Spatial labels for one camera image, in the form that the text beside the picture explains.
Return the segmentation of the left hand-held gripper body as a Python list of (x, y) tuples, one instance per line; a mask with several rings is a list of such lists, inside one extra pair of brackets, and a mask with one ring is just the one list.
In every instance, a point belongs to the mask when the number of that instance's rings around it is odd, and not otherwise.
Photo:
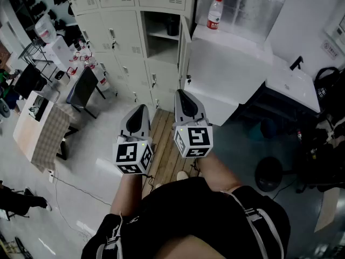
[(148, 175), (153, 154), (150, 139), (119, 135), (113, 144), (113, 165), (122, 174)]

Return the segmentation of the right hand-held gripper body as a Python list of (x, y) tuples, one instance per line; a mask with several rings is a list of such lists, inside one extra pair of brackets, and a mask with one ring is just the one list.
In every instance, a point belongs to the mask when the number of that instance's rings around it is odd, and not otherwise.
[(183, 158), (206, 157), (213, 148), (213, 129), (207, 118), (173, 124), (174, 142)]

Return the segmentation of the black Freedom bottle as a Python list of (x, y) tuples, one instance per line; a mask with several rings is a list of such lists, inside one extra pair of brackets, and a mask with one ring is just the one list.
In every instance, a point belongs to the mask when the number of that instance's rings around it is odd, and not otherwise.
[(165, 20), (165, 27), (168, 36), (177, 36), (179, 34), (180, 18), (177, 15), (168, 15)]

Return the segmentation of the grey metal locker cabinet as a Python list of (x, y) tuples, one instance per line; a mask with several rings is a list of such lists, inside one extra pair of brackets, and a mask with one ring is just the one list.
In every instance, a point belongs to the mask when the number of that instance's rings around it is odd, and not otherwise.
[[(68, 0), (77, 25), (118, 95), (174, 110), (184, 86), (191, 49), (195, 0)], [(168, 15), (180, 18), (168, 36)]]

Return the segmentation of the person's right forearm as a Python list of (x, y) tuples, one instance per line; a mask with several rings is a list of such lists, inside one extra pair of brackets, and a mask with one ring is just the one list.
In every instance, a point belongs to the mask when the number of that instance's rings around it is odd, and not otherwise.
[(232, 193), (242, 186), (235, 174), (213, 152), (197, 158), (196, 166), (213, 192)]

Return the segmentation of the person's left forearm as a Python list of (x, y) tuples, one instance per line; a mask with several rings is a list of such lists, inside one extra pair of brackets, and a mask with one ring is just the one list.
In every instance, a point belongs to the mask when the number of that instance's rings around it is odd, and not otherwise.
[(124, 174), (121, 178), (110, 213), (114, 215), (133, 215), (142, 200), (142, 176)]

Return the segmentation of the wooden plank pallet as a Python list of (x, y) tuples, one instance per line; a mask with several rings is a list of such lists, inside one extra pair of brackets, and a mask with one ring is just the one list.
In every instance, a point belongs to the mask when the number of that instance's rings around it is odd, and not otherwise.
[(183, 158), (174, 143), (172, 130), (174, 121), (174, 114), (162, 109), (158, 109), (153, 117), (150, 136), (153, 139), (155, 152), (149, 177), (143, 178), (143, 197), (158, 184), (176, 181), (180, 171), (186, 172), (189, 177), (201, 176), (201, 173), (192, 166), (194, 160)]

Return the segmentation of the large water jug red label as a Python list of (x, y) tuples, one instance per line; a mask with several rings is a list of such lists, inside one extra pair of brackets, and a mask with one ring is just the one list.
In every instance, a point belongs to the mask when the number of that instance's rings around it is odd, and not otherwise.
[(98, 80), (97, 87), (101, 92), (107, 91), (110, 88), (110, 84), (105, 76), (105, 70), (98, 63), (92, 64), (91, 69)]

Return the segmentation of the black chair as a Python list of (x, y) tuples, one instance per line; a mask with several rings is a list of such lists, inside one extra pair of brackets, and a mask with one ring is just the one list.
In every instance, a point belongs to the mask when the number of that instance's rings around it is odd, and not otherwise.
[(29, 64), (21, 73), (13, 90), (27, 99), (32, 91), (41, 91), (47, 84), (47, 80), (41, 76), (41, 72), (32, 64)]
[(85, 67), (77, 82), (74, 84), (70, 93), (68, 94), (66, 102), (74, 109), (76, 109), (79, 113), (81, 112), (81, 110), (84, 110), (91, 117), (96, 119), (96, 116), (93, 115), (86, 108), (86, 106), (94, 90), (97, 90), (103, 97), (103, 99), (106, 99), (103, 93), (98, 88), (97, 84), (98, 79), (93, 73), (92, 69), (89, 66)]

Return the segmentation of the person's black shirt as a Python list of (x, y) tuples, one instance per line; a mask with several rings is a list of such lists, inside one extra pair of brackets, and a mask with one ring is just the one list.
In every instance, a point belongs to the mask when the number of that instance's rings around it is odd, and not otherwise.
[(226, 259), (285, 259), (285, 210), (252, 187), (213, 192), (200, 177), (153, 190), (131, 216), (108, 214), (81, 259), (153, 259), (164, 244), (194, 236)]

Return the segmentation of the white waste bin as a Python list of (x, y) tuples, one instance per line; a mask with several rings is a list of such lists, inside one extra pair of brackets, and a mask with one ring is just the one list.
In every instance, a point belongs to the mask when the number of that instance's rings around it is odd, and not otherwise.
[(64, 71), (58, 71), (54, 78), (59, 84), (64, 86), (67, 86), (70, 82), (69, 75)]

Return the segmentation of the black round fan base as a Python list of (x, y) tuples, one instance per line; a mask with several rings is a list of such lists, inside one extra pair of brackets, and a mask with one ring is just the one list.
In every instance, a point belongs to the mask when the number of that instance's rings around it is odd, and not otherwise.
[(256, 185), (262, 192), (272, 192), (281, 183), (282, 165), (272, 156), (263, 158), (257, 164), (254, 176)]

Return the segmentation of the table with checked cloth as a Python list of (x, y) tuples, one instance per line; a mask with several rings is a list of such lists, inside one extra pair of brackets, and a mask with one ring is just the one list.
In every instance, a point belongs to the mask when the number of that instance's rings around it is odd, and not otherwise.
[(39, 171), (55, 171), (55, 159), (66, 159), (63, 140), (79, 131), (71, 120), (62, 105), (32, 91), (20, 114), (13, 138)]

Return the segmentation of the white printer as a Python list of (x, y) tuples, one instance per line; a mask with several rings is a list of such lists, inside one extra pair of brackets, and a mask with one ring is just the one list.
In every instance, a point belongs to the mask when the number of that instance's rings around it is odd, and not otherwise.
[(273, 56), (272, 72), (266, 78), (266, 87), (302, 104), (315, 113), (320, 113), (320, 106), (316, 96), (311, 76), (301, 69), (290, 70), (287, 61)]

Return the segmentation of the clear water bottle red label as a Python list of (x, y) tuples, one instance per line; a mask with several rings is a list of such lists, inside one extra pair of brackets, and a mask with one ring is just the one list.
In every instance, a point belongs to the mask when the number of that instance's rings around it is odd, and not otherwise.
[(223, 13), (223, 0), (213, 0), (210, 5), (206, 26), (211, 30), (217, 30)]

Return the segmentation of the white water dispenser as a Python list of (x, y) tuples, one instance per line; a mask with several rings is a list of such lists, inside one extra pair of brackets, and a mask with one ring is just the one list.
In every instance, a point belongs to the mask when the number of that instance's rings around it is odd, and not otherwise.
[(47, 59), (53, 61), (59, 71), (67, 72), (72, 66), (70, 60), (72, 60), (73, 54), (62, 36), (57, 36), (55, 41), (46, 44), (44, 50)]

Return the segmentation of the clear plastic wrap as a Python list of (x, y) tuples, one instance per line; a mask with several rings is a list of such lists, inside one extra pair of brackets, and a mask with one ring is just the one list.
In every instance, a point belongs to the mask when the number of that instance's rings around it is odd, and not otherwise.
[[(195, 22), (206, 25), (213, 0), (197, 0)], [(285, 0), (223, 0), (219, 29), (263, 44)]]

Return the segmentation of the black metal rack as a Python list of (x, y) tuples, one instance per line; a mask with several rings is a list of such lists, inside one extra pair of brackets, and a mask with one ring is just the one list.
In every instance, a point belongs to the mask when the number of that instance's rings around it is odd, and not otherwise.
[(53, 64), (53, 61), (48, 59), (46, 51), (44, 50), (45, 45), (46, 43), (43, 40), (38, 38), (35, 39), (23, 50), (18, 56), (18, 59), (24, 61), (26, 64), (33, 65), (45, 79), (52, 83), (53, 75), (57, 67), (55, 67), (50, 75), (46, 76), (44, 74), (45, 69)]

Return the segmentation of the clear dispenser water jug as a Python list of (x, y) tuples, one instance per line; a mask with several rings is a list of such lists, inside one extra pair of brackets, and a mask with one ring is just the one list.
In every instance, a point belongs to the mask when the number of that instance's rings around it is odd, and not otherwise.
[(44, 14), (35, 24), (35, 31), (46, 44), (56, 40), (57, 33), (48, 14)]

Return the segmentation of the black equipment pile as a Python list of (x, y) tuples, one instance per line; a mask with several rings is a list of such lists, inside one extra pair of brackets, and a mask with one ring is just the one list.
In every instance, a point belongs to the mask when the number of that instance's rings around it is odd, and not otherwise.
[(330, 114), (317, 124), (310, 124), (296, 132), (301, 144), (296, 168), (301, 188), (316, 188), (326, 192), (333, 188), (345, 190), (345, 115), (336, 118)]

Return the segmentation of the black backpack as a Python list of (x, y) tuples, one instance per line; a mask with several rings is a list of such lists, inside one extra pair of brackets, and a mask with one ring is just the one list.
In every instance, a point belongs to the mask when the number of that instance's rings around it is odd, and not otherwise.
[(336, 67), (324, 67), (318, 71), (314, 87), (321, 112), (327, 108), (337, 88), (345, 81), (344, 72), (345, 69), (339, 70)]

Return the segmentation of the black bracket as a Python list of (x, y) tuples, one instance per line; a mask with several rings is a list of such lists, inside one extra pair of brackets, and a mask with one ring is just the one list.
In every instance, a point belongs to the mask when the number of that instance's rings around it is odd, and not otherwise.
[(298, 56), (298, 58), (290, 65), (290, 70), (294, 71), (295, 69), (300, 70), (301, 64), (303, 63), (303, 57)]

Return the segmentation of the white wall sign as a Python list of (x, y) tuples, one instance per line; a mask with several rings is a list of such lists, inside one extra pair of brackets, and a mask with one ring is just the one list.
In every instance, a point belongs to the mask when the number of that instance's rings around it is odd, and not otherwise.
[(339, 56), (338, 50), (328, 40), (323, 41), (321, 48), (332, 60), (335, 60)]

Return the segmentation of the white wall control panel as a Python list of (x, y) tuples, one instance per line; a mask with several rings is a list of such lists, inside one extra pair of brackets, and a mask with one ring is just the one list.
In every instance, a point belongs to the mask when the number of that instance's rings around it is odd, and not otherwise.
[(325, 32), (341, 49), (345, 49), (345, 16), (341, 20), (329, 24)]

